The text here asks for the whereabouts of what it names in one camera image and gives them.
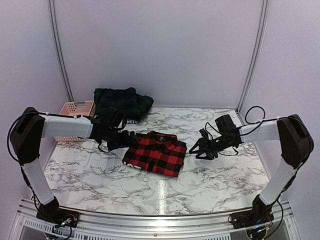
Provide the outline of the green plaid skirt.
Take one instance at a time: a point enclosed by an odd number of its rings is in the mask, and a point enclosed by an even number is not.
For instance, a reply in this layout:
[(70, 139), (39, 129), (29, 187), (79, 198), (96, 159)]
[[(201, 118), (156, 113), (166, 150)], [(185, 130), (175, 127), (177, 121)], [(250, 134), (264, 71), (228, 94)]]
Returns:
[(140, 95), (136, 89), (96, 88), (94, 90), (95, 114), (108, 116), (109, 108), (122, 113), (129, 120), (140, 121), (152, 108), (154, 99), (147, 95)]

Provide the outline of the red black plaid shirt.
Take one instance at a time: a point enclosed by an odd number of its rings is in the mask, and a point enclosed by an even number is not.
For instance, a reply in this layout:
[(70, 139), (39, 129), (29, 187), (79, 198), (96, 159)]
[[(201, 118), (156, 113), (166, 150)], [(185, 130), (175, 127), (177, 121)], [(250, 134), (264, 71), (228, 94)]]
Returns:
[(176, 135), (150, 131), (135, 135), (135, 142), (124, 154), (122, 162), (138, 170), (177, 177), (184, 166), (186, 153), (186, 143)]

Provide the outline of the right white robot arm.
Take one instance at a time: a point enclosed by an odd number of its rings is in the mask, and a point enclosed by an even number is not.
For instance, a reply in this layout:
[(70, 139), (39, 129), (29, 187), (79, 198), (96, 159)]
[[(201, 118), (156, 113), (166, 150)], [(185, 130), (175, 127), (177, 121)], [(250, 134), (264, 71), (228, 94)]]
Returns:
[(258, 123), (236, 126), (230, 115), (215, 120), (220, 134), (210, 137), (201, 129), (201, 138), (189, 150), (197, 159), (214, 160), (219, 152), (238, 148), (245, 143), (278, 141), (280, 148), (279, 165), (266, 187), (252, 202), (252, 209), (246, 219), (258, 224), (270, 212), (280, 196), (291, 186), (298, 170), (308, 160), (314, 149), (314, 141), (305, 124), (297, 114), (274, 119), (263, 119)]

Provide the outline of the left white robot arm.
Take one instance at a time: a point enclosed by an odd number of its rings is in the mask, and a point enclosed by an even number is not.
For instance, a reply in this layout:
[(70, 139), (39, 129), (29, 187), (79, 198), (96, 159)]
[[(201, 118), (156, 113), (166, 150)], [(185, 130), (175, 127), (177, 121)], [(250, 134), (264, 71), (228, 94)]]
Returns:
[(135, 142), (135, 132), (125, 129), (127, 119), (112, 107), (107, 112), (106, 118), (67, 116), (27, 107), (9, 128), (8, 153), (19, 163), (25, 182), (38, 199), (38, 212), (53, 223), (60, 222), (64, 215), (39, 162), (41, 141), (48, 137), (76, 137), (95, 140), (99, 145), (106, 142), (108, 151), (130, 147)]

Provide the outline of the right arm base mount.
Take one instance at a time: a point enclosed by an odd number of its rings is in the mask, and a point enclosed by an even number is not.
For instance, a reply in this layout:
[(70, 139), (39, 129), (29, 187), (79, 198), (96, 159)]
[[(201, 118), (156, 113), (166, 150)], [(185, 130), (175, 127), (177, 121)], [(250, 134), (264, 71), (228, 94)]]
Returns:
[(228, 222), (233, 225), (234, 229), (247, 228), (251, 226), (271, 223), (274, 220), (272, 211), (262, 216), (254, 215), (252, 210), (234, 212), (228, 217)]

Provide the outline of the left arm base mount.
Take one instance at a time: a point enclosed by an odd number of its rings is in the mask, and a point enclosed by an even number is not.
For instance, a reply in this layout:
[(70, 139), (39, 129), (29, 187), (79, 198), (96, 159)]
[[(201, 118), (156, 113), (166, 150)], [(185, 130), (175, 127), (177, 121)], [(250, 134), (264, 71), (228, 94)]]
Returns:
[[(62, 227), (68, 226), (68, 227), (76, 228), (79, 222), (80, 213), (78, 211), (60, 208), (58, 210), (57, 216), (47, 217), (47, 215), (44, 216), (42, 213), (38, 211), (36, 214), (36, 218), (46, 222), (53, 223), (56, 226), (62, 226)], [(71, 222), (70, 223), (66, 222), (63, 225), (62, 223), (65, 222), (67, 219), (71, 219)]]

